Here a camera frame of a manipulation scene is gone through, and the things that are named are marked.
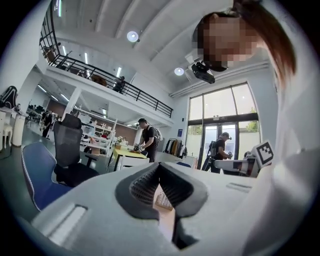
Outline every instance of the mesh chair back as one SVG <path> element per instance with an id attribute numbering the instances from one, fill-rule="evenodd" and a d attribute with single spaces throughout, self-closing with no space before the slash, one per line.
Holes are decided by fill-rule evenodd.
<path id="1" fill-rule="evenodd" d="M 55 159 L 61 167 L 68 167 L 80 160 L 80 142 L 82 137 L 79 118 L 66 114 L 63 122 L 54 124 Z"/>

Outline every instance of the black metal railing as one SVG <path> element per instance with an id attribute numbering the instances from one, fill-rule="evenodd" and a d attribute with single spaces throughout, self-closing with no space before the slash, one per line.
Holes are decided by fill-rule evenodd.
<path id="1" fill-rule="evenodd" d="M 44 17 L 39 43 L 42 54 L 50 66 L 96 82 L 97 84 L 109 88 L 110 90 L 114 90 L 124 96 L 133 98 L 137 102 L 144 103 L 146 106 L 153 108 L 155 111 L 162 112 L 171 118 L 173 109 L 157 100 L 150 94 L 140 90 L 126 81 L 123 81 L 123 83 L 118 83 L 117 85 L 119 78 L 115 75 L 93 65 L 86 64 L 83 61 L 71 58 L 68 56 L 69 54 L 66 56 L 62 55 L 60 53 L 59 44 L 57 43 L 55 35 L 52 14 L 53 3 L 51 2 L 50 8 Z"/>

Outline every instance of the woman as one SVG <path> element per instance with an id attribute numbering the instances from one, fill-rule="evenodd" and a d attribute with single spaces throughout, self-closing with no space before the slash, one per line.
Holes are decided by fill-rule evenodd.
<path id="1" fill-rule="evenodd" d="M 264 48 L 277 77 L 272 165 L 261 169 L 247 198 L 216 231 L 218 246 L 208 245 L 211 255 L 222 250 L 225 255 L 271 254 L 295 232 L 318 191 L 319 63 L 303 31 L 288 17 L 272 0 L 235 0 L 231 10 L 204 16 L 193 34 L 214 71 Z"/>

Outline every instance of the window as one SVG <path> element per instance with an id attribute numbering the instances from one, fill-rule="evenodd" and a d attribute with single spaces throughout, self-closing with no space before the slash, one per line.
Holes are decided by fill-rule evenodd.
<path id="1" fill-rule="evenodd" d="M 244 158 L 247 151 L 260 143 L 260 129 L 258 121 L 239 122 L 239 155 Z"/>
<path id="2" fill-rule="evenodd" d="M 248 84 L 232 87 L 238 115 L 256 113 L 256 106 Z"/>
<path id="3" fill-rule="evenodd" d="M 204 95 L 204 118 L 236 115 L 236 107 L 231 88 Z"/>
<path id="4" fill-rule="evenodd" d="M 203 101 L 202 96 L 190 99 L 189 120 L 202 119 Z"/>
<path id="5" fill-rule="evenodd" d="M 199 156 L 202 137 L 202 125 L 189 125 L 185 146 L 189 156 Z"/>

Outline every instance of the ceiling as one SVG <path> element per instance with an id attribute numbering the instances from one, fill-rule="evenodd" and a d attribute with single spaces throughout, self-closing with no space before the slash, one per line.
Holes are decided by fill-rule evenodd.
<path id="1" fill-rule="evenodd" d="M 39 82 L 39 85 L 43 87 L 48 95 L 53 95 L 58 99 L 58 102 L 67 105 L 68 102 L 61 96 L 61 94 L 65 95 L 68 99 L 70 99 L 72 93 L 75 90 L 75 87 L 61 81 L 56 80 L 47 80 L 44 78 Z M 103 115 L 102 109 L 106 109 L 107 117 L 111 119 L 118 119 L 118 122 L 126 125 L 133 125 L 140 118 L 141 114 L 135 112 L 129 108 L 123 107 L 122 105 L 116 104 L 111 101 L 107 101 L 106 99 L 99 97 L 95 94 L 92 94 L 87 91 L 82 91 L 80 97 L 78 98 L 76 104 L 77 107 L 80 107 L 83 110 L 95 112 L 97 114 Z M 156 127 L 163 127 L 158 121 L 154 119 L 148 118 L 148 122 Z"/>
<path id="2" fill-rule="evenodd" d="M 174 69 L 186 70 L 190 65 L 185 56 L 193 50 L 191 36 L 196 24 L 203 15 L 225 10 L 232 3 L 233 0 L 64 0 L 61 17 L 57 11 L 54 15 L 54 26 L 58 41 L 66 45 L 67 52 L 73 51 L 74 58 L 83 61 L 84 51 L 91 48 L 91 64 L 112 74 L 122 66 L 128 78 L 135 72 L 145 72 L 143 75 L 149 75 L 155 84 L 165 82 L 165 90 L 173 93 L 194 83 L 185 75 L 175 75 Z M 129 31 L 137 32 L 140 42 L 129 42 Z M 82 37 L 72 41 L 71 33 Z"/>

